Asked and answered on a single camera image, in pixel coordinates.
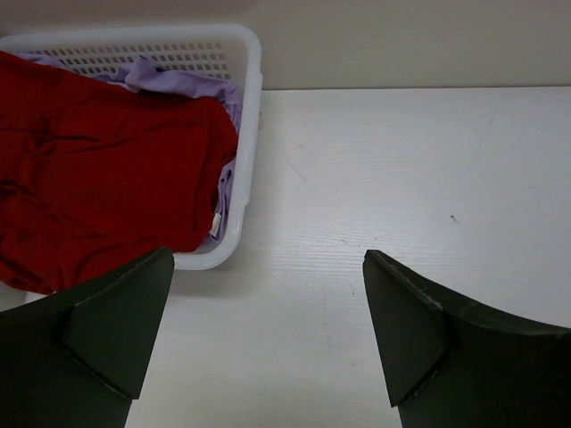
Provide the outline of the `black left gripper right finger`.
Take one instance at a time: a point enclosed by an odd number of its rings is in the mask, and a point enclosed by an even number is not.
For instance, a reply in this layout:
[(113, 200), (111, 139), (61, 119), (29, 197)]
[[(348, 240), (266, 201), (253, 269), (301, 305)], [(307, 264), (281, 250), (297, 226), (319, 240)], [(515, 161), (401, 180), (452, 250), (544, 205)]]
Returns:
[(569, 426), (568, 328), (487, 306), (381, 251), (367, 251), (362, 268), (402, 426)]

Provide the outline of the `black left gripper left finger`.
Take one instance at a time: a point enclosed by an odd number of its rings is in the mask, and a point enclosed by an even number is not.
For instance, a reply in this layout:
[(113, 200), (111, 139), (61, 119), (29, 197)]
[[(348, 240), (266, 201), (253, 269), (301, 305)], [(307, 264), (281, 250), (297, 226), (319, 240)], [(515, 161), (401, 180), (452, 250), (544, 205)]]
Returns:
[(166, 248), (1, 314), (3, 427), (123, 427), (170, 292)]

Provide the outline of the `red t shirt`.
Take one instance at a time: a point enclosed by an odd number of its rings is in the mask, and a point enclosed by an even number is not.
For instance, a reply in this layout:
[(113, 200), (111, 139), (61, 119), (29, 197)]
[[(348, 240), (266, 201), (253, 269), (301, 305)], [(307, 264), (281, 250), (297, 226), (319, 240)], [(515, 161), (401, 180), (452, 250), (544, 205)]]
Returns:
[(51, 294), (197, 250), (238, 135), (223, 104), (1, 56), (1, 280)]

